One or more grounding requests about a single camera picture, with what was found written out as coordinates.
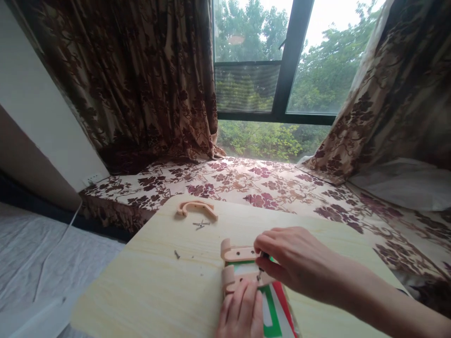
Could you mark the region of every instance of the hand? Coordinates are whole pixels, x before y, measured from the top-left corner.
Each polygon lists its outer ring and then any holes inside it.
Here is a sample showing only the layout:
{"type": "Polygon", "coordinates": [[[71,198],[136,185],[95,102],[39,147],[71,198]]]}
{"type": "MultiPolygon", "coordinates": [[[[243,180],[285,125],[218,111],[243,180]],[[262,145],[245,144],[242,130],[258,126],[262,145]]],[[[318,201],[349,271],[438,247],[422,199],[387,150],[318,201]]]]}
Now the hand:
{"type": "Polygon", "coordinates": [[[243,279],[221,307],[216,338],[263,338],[263,297],[257,282],[243,279]]]}
{"type": "Polygon", "coordinates": [[[274,228],[259,235],[256,252],[268,253],[279,263],[257,258],[268,275],[290,289],[323,303],[347,308],[358,289],[378,277],[363,265],[343,257],[301,227],[274,228]]]}

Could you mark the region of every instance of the electrical outlet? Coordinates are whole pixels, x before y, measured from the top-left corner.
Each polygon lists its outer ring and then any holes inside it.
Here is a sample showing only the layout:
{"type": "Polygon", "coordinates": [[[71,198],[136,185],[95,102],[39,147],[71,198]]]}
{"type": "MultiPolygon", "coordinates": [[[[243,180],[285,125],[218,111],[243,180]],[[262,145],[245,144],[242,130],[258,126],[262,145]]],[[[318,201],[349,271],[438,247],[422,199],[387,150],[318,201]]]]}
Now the electrical outlet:
{"type": "Polygon", "coordinates": [[[97,182],[100,182],[101,180],[103,180],[101,173],[95,173],[95,174],[92,174],[91,176],[86,177],[83,180],[83,183],[86,186],[91,186],[93,184],[96,184],[97,182]]]}

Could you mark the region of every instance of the sky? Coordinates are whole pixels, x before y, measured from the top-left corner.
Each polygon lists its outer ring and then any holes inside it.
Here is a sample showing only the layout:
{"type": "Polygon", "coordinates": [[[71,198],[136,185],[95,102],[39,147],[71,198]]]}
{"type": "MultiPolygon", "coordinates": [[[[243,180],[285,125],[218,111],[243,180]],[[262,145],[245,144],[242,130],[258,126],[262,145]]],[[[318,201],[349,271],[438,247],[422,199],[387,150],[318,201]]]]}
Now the sky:
{"type": "MultiPolygon", "coordinates": [[[[241,7],[245,7],[248,0],[240,0],[239,2],[241,7]]],[[[370,3],[371,0],[360,0],[360,2],[370,3]]],[[[264,9],[275,6],[278,10],[285,9],[290,15],[293,0],[260,0],[260,3],[264,9]]],[[[383,3],[384,0],[378,0],[373,10],[378,10],[383,3]]],[[[351,25],[357,24],[359,17],[356,8],[357,0],[315,0],[306,36],[309,42],[308,47],[321,43],[323,40],[322,32],[327,30],[332,22],[340,31],[347,29],[349,23],[351,25]]]]}

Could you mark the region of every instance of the white wall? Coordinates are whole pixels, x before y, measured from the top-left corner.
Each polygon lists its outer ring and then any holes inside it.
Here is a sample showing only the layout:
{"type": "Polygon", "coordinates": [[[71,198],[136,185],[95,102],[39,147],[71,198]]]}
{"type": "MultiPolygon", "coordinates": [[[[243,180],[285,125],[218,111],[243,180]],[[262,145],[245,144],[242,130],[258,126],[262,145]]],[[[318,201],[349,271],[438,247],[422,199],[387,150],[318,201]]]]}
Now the white wall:
{"type": "Polygon", "coordinates": [[[0,0],[0,104],[77,191],[109,176],[11,11],[0,0]]]}
{"type": "Polygon", "coordinates": [[[0,169],[25,188],[62,207],[77,210],[81,198],[47,157],[0,106],[0,169]]]}

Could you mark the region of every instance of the screwdriver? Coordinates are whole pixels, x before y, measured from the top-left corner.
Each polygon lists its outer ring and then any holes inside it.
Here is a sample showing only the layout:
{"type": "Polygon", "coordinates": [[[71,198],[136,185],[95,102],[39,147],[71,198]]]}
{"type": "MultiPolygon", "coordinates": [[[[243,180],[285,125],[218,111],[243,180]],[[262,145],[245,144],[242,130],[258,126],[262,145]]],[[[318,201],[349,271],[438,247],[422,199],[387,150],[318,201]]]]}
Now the screwdriver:
{"type": "MultiPolygon", "coordinates": [[[[269,254],[264,251],[261,251],[260,257],[269,259],[269,254]]],[[[260,272],[258,273],[257,281],[260,281],[260,278],[262,277],[262,272],[264,272],[264,270],[260,267],[258,269],[260,270],[260,272]]]]}

